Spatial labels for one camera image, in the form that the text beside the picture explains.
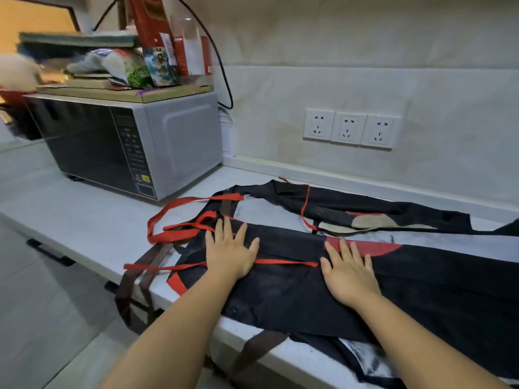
microwave control panel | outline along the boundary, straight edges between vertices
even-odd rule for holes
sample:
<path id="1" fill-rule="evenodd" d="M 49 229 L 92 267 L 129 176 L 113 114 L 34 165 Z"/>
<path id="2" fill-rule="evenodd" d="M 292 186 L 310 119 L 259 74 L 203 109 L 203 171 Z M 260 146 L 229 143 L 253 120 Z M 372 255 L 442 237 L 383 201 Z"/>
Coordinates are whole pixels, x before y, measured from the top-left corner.
<path id="1" fill-rule="evenodd" d="M 126 159 L 130 165 L 133 180 L 139 193 L 145 196 L 156 197 L 151 173 L 149 172 L 146 155 L 142 147 L 141 138 L 133 111 L 126 108 L 111 108 L 114 122 L 125 150 Z"/>

hand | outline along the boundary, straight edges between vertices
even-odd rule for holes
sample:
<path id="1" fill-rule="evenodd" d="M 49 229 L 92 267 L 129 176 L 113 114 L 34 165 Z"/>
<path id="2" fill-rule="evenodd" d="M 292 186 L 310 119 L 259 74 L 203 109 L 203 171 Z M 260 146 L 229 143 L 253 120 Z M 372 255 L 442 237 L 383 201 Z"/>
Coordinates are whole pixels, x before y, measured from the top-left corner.
<path id="1" fill-rule="evenodd" d="M 210 231 L 205 232 L 205 257 L 208 271 L 220 270 L 229 273 L 237 281 L 249 273 L 258 253 L 260 238 L 257 237 L 249 248 L 243 245 L 247 224 L 243 223 L 236 238 L 232 238 L 229 217 L 217 221 L 214 229 L 214 239 Z"/>
<path id="2" fill-rule="evenodd" d="M 351 251 L 344 239 L 341 239 L 339 246 L 342 258 L 330 243 L 324 243 L 333 265 L 332 268 L 330 261 L 321 258 L 324 281 L 337 301 L 357 309 L 366 296 L 381 294 L 373 273 L 371 256 L 366 255 L 363 262 L 355 242 L 350 244 Z"/>

microwave foot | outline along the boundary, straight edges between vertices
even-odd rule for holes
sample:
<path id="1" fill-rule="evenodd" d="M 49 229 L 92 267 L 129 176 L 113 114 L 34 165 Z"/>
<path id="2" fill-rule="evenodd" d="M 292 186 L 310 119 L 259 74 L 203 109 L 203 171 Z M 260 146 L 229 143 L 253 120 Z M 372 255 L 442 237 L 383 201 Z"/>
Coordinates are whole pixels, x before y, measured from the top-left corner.
<path id="1" fill-rule="evenodd" d="M 67 176 L 73 182 L 82 182 L 83 180 L 85 180 L 85 179 L 83 179 L 81 177 L 77 177 L 77 176 L 72 176 L 72 175 L 65 175 L 65 176 Z"/>

finger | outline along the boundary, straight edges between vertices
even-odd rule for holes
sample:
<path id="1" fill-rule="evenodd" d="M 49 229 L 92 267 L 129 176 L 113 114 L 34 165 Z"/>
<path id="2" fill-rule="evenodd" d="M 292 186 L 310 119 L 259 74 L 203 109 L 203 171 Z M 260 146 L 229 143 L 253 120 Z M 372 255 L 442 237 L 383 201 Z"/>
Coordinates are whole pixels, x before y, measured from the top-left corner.
<path id="1" fill-rule="evenodd" d="M 238 230 L 238 232 L 236 233 L 236 237 L 234 238 L 234 240 L 237 241 L 237 243 L 240 244 L 240 246 L 243 246 L 243 242 L 245 241 L 245 234 L 247 232 L 247 223 L 244 222 L 240 229 Z"/>
<path id="2" fill-rule="evenodd" d="M 368 269 L 372 274 L 375 274 L 373 271 L 373 262 L 371 261 L 371 255 L 366 254 L 364 257 L 364 266 Z"/>
<path id="3" fill-rule="evenodd" d="M 330 260 L 332 261 L 332 265 L 334 267 L 335 265 L 342 263 L 341 255 L 330 243 L 324 242 L 324 248 L 326 248 L 326 251 L 328 251 L 328 255 L 330 255 Z"/>
<path id="4" fill-rule="evenodd" d="M 357 248 L 357 244 L 355 242 L 351 242 L 350 248 L 351 248 L 351 255 L 354 258 L 354 262 L 356 264 L 362 265 L 363 262 L 362 262 L 362 258 L 360 257 L 359 249 Z"/>
<path id="5" fill-rule="evenodd" d="M 205 231 L 205 248 L 209 250 L 212 246 L 214 246 L 213 234 L 211 231 Z"/>
<path id="6" fill-rule="evenodd" d="M 232 228 L 230 226 L 229 217 L 224 216 L 224 240 L 232 240 Z"/>
<path id="7" fill-rule="evenodd" d="M 324 277 L 332 272 L 332 265 L 330 264 L 330 261 L 324 257 L 321 258 L 321 271 L 323 272 Z"/>
<path id="8" fill-rule="evenodd" d="M 214 242 L 218 243 L 224 240 L 224 228 L 222 227 L 222 219 L 218 218 L 217 226 L 214 227 Z"/>
<path id="9" fill-rule="evenodd" d="M 258 251 L 260 250 L 259 245 L 260 245 L 260 238 L 257 237 L 256 239 L 254 239 L 252 241 L 251 246 L 249 247 L 249 251 L 252 253 L 252 255 L 254 255 L 254 259 L 256 259 L 256 256 L 258 255 Z"/>
<path id="10" fill-rule="evenodd" d="M 341 239 L 339 241 L 339 247 L 341 248 L 342 260 L 345 261 L 345 262 L 350 262 L 350 263 L 353 262 L 353 258 L 351 256 L 350 248 L 346 244 L 346 240 Z"/>

backsplash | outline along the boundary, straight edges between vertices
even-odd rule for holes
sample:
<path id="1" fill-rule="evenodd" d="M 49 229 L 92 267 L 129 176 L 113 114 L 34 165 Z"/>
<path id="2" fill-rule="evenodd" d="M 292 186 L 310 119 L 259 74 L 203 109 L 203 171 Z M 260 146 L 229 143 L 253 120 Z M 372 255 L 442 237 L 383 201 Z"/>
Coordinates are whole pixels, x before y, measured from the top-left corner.
<path id="1" fill-rule="evenodd" d="M 519 204 L 519 0 L 186 1 L 226 65 L 237 154 Z M 307 108 L 403 129 L 392 151 L 303 140 Z"/>

